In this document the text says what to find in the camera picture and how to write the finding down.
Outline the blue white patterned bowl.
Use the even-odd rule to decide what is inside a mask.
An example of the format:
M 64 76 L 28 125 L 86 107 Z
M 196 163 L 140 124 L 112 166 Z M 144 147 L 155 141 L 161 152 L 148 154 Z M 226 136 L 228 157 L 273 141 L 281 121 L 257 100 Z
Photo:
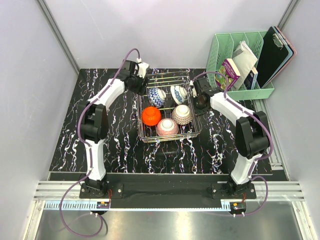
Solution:
M 177 105 L 183 104 L 188 97 L 187 90 L 181 85 L 172 85 L 170 87 L 170 93 Z

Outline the orange glossy bowl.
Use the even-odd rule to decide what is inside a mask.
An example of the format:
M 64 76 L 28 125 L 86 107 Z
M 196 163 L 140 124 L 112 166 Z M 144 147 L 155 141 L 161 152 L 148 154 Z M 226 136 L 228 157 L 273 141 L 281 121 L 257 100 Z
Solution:
M 154 106 L 148 106 L 142 111 L 142 122 L 147 126 L 156 126 L 162 119 L 161 112 Z

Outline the chrome wire dish rack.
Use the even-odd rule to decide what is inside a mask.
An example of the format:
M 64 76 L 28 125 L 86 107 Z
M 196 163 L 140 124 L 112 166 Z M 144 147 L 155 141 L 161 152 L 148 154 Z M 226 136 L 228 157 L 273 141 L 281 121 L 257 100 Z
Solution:
M 180 139 L 188 139 L 196 137 L 202 130 L 200 118 L 195 115 L 193 107 L 193 94 L 190 87 L 190 77 L 186 71 L 182 72 L 166 72 L 157 74 L 147 74 L 149 83 L 144 95 L 137 97 L 137 116 L 138 116 L 138 133 L 139 138 L 145 143 L 164 142 Z M 165 118 L 172 119 L 172 111 L 179 106 L 174 101 L 171 95 L 171 86 L 180 85 L 187 91 L 187 99 L 182 105 L 187 105 L 192 114 L 192 121 L 186 125 L 178 125 L 178 133 L 168 136 L 159 136 L 155 126 L 147 126 L 142 122 L 142 112 L 147 107 L 153 107 L 148 99 L 148 92 L 151 88 L 159 88 L 166 93 L 166 100 L 161 108 L 158 108 L 161 113 L 161 120 Z

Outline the red floral patterned bowl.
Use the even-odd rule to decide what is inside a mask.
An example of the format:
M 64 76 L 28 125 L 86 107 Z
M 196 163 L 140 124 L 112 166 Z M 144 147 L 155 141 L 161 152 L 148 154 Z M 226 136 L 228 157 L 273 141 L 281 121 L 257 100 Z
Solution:
M 178 124 L 171 118 L 164 118 L 156 126 L 158 136 L 171 136 L 178 133 Z

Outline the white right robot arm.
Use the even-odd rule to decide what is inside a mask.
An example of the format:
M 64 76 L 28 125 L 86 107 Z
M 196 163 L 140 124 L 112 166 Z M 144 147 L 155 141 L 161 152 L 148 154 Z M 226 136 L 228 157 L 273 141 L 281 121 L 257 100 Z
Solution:
M 213 109 L 235 126 L 234 142 L 238 156 L 223 189 L 230 197 L 239 198 L 250 188 L 252 173 L 258 161 L 271 148 L 267 115 L 263 111 L 255 112 L 245 108 L 229 98 L 223 89 L 211 87 L 204 77 L 193 79 L 190 85 L 196 115 L 203 115 Z

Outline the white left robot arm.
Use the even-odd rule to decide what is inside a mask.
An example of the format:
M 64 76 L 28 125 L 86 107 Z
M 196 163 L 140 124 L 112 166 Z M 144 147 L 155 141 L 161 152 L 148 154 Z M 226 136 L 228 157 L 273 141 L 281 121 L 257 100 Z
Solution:
M 83 192 L 97 198 L 110 193 L 103 147 L 109 130 L 107 110 L 126 90 L 144 95 L 149 83 L 146 77 L 149 68 L 150 65 L 140 58 L 136 61 L 125 60 L 96 95 L 79 105 L 81 114 L 77 134 L 85 147 L 87 161 L 87 172 L 81 186 Z

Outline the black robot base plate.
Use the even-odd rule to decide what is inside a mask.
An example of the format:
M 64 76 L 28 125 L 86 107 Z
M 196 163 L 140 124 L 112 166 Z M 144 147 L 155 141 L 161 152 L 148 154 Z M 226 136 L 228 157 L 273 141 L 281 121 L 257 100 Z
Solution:
M 109 173 L 104 189 L 110 190 L 111 209 L 220 208 L 221 200 L 255 200 L 250 184 L 244 193 L 229 195 L 226 174 Z

